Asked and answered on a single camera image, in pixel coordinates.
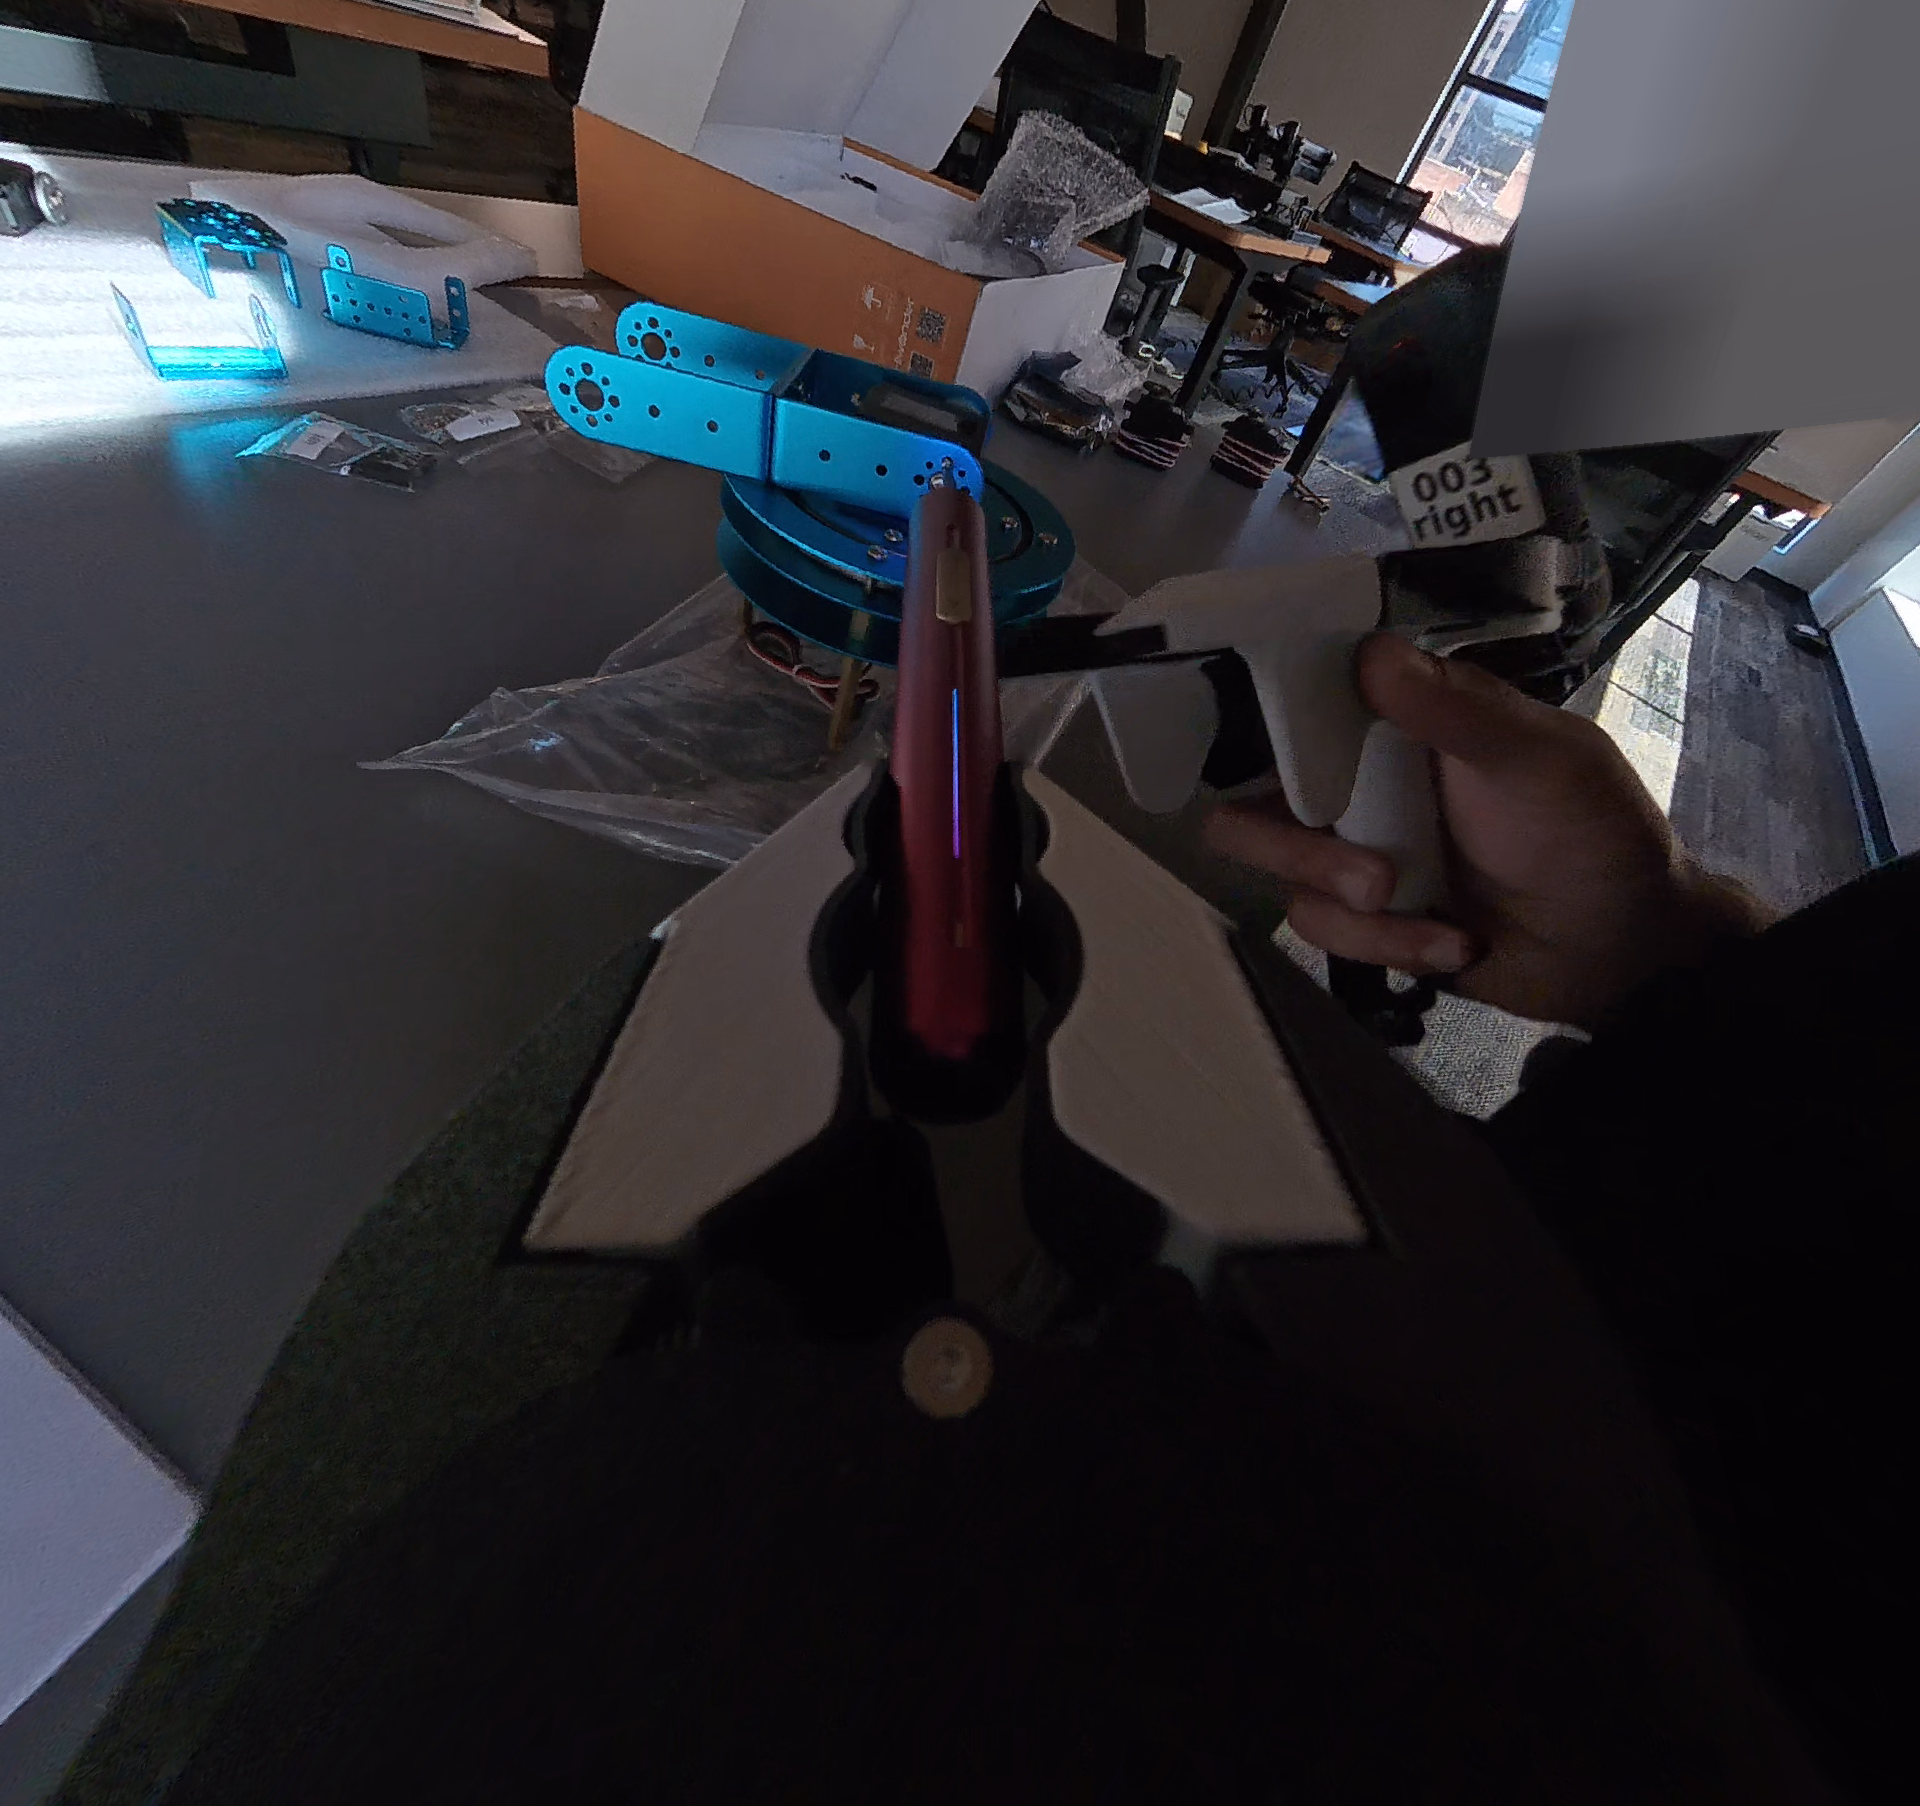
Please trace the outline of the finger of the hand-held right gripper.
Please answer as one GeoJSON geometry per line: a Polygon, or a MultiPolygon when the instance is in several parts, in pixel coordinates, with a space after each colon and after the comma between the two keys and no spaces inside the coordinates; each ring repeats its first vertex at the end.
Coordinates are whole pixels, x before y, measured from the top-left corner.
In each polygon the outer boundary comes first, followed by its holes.
{"type": "Polygon", "coordinates": [[[1096,691],[1133,801],[1181,803],[1214,729],[1208,680],[1188,667],[1233,653],[1249,672],[1284,795],[1299,820],[1340,820],[1355,797],[1373,713],[1357,646],[1379,626],[1383,584],[1366,553],[1165,578],[1108,616],[1048,616],[1003,633],[1003,677],[1165,669],[1171,697],[1133,682],[1096,691]]]}

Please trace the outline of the red electric screwdriver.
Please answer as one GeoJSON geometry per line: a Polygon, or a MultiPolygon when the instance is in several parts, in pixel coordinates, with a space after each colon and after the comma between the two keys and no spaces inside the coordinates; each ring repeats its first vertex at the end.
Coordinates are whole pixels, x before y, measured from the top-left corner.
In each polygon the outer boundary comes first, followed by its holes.
{"type": "Polygon", "coordinates": [[[891,748],[902,1030],[936,1063],[976,1059],[1000,1015],[1003,762],[986,514],[943,468],[910,524],[891,748]]]}

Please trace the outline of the blue toy robot arm base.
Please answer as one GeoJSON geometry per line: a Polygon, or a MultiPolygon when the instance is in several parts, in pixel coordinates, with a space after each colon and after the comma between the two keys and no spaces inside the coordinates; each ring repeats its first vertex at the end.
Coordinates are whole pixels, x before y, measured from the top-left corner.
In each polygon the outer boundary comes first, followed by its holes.
{"type": "Polygon", "coordinates": [[[719,475],[721,569],[800,642],[894,664],[910,515],[943,473],[981,504],[998,628],[1037,620],[1067,583],[1069,526],[986,461],[991,410],[965,386],[632,304],[612,351],[562,348],[544,389],[582,440],[719,475]]]}

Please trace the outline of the person's right forearm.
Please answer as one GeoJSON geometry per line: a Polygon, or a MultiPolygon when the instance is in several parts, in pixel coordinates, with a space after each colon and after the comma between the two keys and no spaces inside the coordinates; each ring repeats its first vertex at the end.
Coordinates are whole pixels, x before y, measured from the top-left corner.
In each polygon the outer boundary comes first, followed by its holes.
{"type": "Polygon", "coordinates": [[[1915,954],[1906,858],[1641,989],[1487,1126],[1857,1802],[1917,1793],[1915,954]]]}

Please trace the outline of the wooden office desk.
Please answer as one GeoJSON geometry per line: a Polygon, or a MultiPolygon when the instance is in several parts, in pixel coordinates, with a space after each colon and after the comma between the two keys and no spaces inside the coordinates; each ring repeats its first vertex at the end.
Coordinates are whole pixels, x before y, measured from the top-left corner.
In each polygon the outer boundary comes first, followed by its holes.
{"type": "Polygon", "coordinates": [[[1426,270],[1425,265],[1408,259],[1395,250],[1357,232],[1332,228],[1316,219],[1308,219],[1299,232],[1260,232],[1253,225],[1227,225],[1194,205],[1184,205],[1158,187],[1150,194],[1144,227],[1188,254],[1208,257],[1227,276],[1213,319],[1181,380],[1177,406],[1186,413],[1191,413],[1206,393],[1233,337],[1235,319],[1253,282],[1280,276],[1296,265],[1325,261],[1330,254],[1345,254],[1389,276],[1387,285],[1334,282],[1337,306],[1347,311],[1364,311],[1379,306],[1379,299],[1392,290],[1426,270]]]}

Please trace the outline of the black swivel chair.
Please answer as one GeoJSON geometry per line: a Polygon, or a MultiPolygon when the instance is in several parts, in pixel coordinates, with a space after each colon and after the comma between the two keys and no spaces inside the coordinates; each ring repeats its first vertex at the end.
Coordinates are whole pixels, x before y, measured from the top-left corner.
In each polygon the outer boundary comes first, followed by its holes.
{"type": "Polygon", "coordinates": [[[1260,315],[1260,337],[1220,354],[1214,389],[1224,401],[1277,419],[1293,392],[1316,395],[1308,368],[1292,362],[1293,343],[1310,338],[1341,346],[1357,322],[1357,311],[1340,296],[1323,296],[1330,279],[1323,265],[1303,261],[1284,276],[1249,282],[1244,308],[1260,315]]]}

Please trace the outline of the clear plastic bag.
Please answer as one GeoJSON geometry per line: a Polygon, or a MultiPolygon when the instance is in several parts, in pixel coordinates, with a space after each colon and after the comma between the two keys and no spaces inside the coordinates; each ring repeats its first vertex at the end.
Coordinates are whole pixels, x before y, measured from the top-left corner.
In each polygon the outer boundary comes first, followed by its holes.
{"type": "Polygon", "coordinates": [[[444,737],[372,769],[450,774],[634,850],[727,866],[885,757],[896,682],[871,669],[876,695],[830,748],[830,695],[757,658],[745,613],[717,576],[594,674],[493,691],[444,737]]]}

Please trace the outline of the large window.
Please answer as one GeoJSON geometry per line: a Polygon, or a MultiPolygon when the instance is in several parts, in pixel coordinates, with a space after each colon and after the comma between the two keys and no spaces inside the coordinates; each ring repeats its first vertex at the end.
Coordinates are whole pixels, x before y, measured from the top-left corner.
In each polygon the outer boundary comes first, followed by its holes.
{"type": "Polygon", "coordinates": [[[1512,232],[1573,9],[1575,0],[1493,0],[1478,20],[1404,168],[1426,194],[1404,241],[1413,265],[1512,232]]]}

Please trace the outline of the bubble wrap bag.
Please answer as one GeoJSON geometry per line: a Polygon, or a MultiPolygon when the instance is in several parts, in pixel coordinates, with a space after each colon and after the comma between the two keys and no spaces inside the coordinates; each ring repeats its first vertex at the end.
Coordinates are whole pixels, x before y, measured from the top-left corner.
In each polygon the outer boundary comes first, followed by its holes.
{"type": "Polygon", "coordinates": [[[1061,275],[1082,243],[1133,219],[1149,186],[1069,118],[1029,109],[988,177],[947,265],[986,281],[1061,275]]]}

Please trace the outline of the white and orange cardboard box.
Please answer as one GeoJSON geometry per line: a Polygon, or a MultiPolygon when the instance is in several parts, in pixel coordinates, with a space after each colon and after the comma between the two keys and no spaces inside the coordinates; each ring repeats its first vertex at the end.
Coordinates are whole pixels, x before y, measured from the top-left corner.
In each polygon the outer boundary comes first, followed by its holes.
{"type": "Polygon", "coordinates": [[[1121,261],[997,275],[933,177],[1037,0],[605,0],[574,112],[589,268],[648,302],[997,400],[1121,261]]]}

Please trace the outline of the group of small screw bags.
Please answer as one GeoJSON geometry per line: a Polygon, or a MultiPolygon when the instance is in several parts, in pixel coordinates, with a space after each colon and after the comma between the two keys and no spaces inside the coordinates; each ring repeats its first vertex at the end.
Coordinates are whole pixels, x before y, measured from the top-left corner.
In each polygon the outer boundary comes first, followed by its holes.
{"type": "Polygon", "coordinates": [[[308,412],[262,432],[239,457],[304,466],[414,493],[439,475],[570,463],[605,483],[625,485],[656,457],[589,438],[553,410],[530,383],[514,383],[479,401],[418,401],[400,412],[400,434],[308,412]]]}

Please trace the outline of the long blue metal bracket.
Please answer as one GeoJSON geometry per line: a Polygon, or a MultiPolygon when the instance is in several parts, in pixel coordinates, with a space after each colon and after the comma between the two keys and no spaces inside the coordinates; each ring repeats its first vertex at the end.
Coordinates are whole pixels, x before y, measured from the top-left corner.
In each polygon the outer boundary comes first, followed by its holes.
{"type": "Polygon", "coordinates": [[[340,243],[326,245],[318,279],[326,319],[345,331],[423,350],[455,351],[469,343],[469,285],[458,276],[444,281],[444,319],[437,317],[427,291],[358,275],[347,247],[340,243]]]}

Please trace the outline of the blue metal U bracket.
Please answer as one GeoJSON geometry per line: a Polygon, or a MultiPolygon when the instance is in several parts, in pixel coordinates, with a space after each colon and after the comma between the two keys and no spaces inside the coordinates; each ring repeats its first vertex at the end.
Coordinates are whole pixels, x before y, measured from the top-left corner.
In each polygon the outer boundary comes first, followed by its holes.
{"type": "Polygon", "coordinates": [[[247,297],[253,338],[232,342],[195,342],[181,346],[159,346],[148,338],[137,310],[127,294],[111,282],[109,291],[116,308],[118,325],[128,342],[130,354],[153,374],[169,383],[201,383],[215,379],[247,380],[286,380],[290,368],[279,343],[276,328],[259,302],[259,296],[247,297]]]}

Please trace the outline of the white foam frame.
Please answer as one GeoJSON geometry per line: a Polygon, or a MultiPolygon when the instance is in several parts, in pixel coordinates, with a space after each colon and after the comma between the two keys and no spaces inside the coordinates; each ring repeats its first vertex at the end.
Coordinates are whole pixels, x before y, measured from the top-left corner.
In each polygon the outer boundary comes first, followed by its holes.
{"type": "Polygon", "coordinates": [[[444,279],[484,286],[538,270],[527,245],[360,177],[294,178],[262,191],[258,210],[295,257],[325,268],[342,250],[372,282],[437,291],[444,279]]]}

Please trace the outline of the blue perforated metal bracket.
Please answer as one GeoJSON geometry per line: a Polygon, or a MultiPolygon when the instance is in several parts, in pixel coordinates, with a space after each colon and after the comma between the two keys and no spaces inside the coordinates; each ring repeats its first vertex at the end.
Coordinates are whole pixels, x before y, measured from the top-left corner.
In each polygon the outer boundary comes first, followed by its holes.
{"type": "Polygon", "coordinates": [[[274,259],[286,302],[302,306],[286,239],[258,215],[226,201],[172,197],[155,201],[155,225],[169,259],[204,297],[217,297],[208,254],[229,254],[249,273],[258,257],[274,259]]]}

